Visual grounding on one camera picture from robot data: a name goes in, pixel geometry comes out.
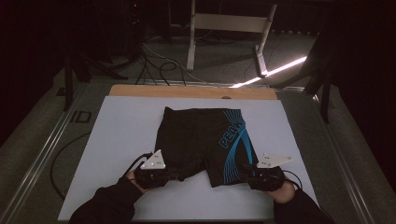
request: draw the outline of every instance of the metal frame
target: metal frame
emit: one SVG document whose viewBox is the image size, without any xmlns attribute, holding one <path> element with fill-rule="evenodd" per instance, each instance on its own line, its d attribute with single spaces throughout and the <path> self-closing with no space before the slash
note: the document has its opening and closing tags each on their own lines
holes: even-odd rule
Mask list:
<svg viewBox="0 0 396 224">
<path fill-rule="evenodd" d="M 276 5 L 272 5 L 267 18 L 195 13 L 195 0 L 191 0 L 191 29 L 189 54 L 187 58 L 187 70 L 189 72 L 194 70 L 195 29 L 240 31 L 262 33 L 262 40 L 260 45 L 256 46 L 255 52 L 257 63 L 261 70 L 259 77 L 265 77 L 267 74 L 267 69 L 262 51 L 271 29 L 275 11 Z"/>
</svg>

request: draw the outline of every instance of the table surface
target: table surface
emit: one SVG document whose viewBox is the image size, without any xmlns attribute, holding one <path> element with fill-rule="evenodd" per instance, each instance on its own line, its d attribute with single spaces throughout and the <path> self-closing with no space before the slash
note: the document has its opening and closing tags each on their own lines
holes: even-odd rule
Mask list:
<svg viewBox="0 0 396 224">
<path fill-rule="evenodd" d="M 221 99 L 224 96 L 232 99 Z M 68 220 L 96 189 L 114 184 L 119 178 L 115 174 L 121 175 L 135 158 L 154 149 L 165 106 L 240 108 L 257 155 L 266 152 L 293 157 L 293 162 L 282 168 L 297 174 L 304 191 L 316 200 L 284 108 L 273 90 L 115 85 L 103 102 L 59 220 Z M 269 196 L 247 184 L 211 188 L 206 171 L 150 191 L 136 202 L 135 209 L 137 221 L 273 217 Z"/>
</svg>

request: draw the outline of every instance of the metal rail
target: metal rail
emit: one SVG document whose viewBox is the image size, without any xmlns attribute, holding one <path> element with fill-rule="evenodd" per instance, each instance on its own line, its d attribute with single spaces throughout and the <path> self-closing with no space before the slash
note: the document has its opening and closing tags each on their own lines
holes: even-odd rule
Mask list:
<svg viewBox="0 0 396 224">
<path fill-rule="evenodd" d="M 74 111 L 74 109 L 76 108 L 78 99 L 85 92 L 87 87 L 88 85 L 85 83 L 80 83 L 78 85 L 75 93 L 76 100 L 74 101 L 73 104 L 71 104 L 68 111 L 62 113 L 57 124 L 55 125 L 55 128 L 52 130 L 46 143 L 41 148 L 40 152 L 35 158 L 35 161 L 32 163 L 29 170 L 26 172 L 20 185 L 15 191 L 14 196 L 9 202 L 6 210 L 0 217 L 0 224 L 8 224 L 8 223 L 13 223 L 15 221 L 16 217 L 18 216 L 18 213 L 21 211 L 21 208 L 23 207 L 26 199 L 28 198 L 30 192 L 35 186 L 35 182 L 40 177 L 44 167 L 46 166 L 50 158 L 50 155 L 52 154 L 53 150 L 56 148 L 58 141 L 61 138 L 64 129 L 67 126 L 68 121 L 72 117 L 72 111 Z"/>
</svg>

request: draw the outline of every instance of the dark background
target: dark background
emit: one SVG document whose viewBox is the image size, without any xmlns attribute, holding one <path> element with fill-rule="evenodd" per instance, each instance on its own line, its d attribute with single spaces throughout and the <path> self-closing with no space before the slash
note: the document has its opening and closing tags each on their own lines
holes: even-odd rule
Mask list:
<svg viewBox="0 0 396 224">
<path fill-rule="evenodd" d="M 134 43 L 135 34 L 111 25 L 124 24 L 118 20 L 124 20 L 120 14 L 125 13 L 121 12 L 125 7 L 120 5 L 125 6 L 126 1 L 114 0 L 111 3 L 109 6 L 100 0 L 1 1 L 1 145 L 52 86 L 53 77 L 64 67 L 65 43 L 73 42 L 74 48 L 98 56 L 103 61 L 111 59 L 110 55 L 125 53 L 122 50 L 124 46 L 116 44 L 120 42 L 118 38 L 129 38 L 132 44 L 127 51 L 135 50 L 138 46 Z M 169 16 L 169 8 L 173 24 L 183 26 L 190 19 L 189 1 L 174 0 L 170 3 L 147 1 L 144 8 L 134 9 L 134 15 L 148 22 L 159 35 L 170 38 L 173 34 L 169 23 L 164 23 Z M 67 14 L 70 6 L 79 8 L 73 17 Z M 314 59 L 317 65 L 331 54 L 331 60 L 327 62 L 331 66 L 326 67 L 326 72 L 332 74 L 332 84 L 338 86 L 393 189 L 396 189 L 396 143 L 393 139 L 396 134 L 396 93 L 393 89 L 396 71 L 395 8 L 395 3 L 390 0 L 342 1 L 336 2 L 334 7 L 280 6 L 273 23 L 277 32 L 318 35 L 308 58 Z M 261 16 L 268 10 L 266 5 L 248 7 L 245 2 L 238 1 L 223 1 L 222 5 L 223 14 Z M 216 13 L 219 1 L 197 1 L 197 11 Z M 107 19 L 99 21 L 98 17 Z"/>
</svg>

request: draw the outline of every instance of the white table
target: white table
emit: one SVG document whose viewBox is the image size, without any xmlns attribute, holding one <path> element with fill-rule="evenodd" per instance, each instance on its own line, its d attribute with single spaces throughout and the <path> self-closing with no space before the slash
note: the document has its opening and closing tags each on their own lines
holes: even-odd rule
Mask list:
<svg viewBox="0 0 396 224">
<path fill-rule="evenodd" d="M 278 100 L 107 96 L 59 220 L 68 220 L 98 188 L 115 184 L 132 161 L 153 151 L 166 106 L 173 109 L 240 108 L 258 157 L 264 152 L 293 157 L 293 162 L 282 168 L 297 174 L 304 191 L 316 200 L 284 108 Z M 251 190 L 247 184 L 211 188 L 206 171 L 184 182 L 170 181 L 164 188 L 148 192 L 137 201 L 135 209 L 136 221 L 235 221 L 273 217 L 273 202 L 266 194 Z"/>
</svg>

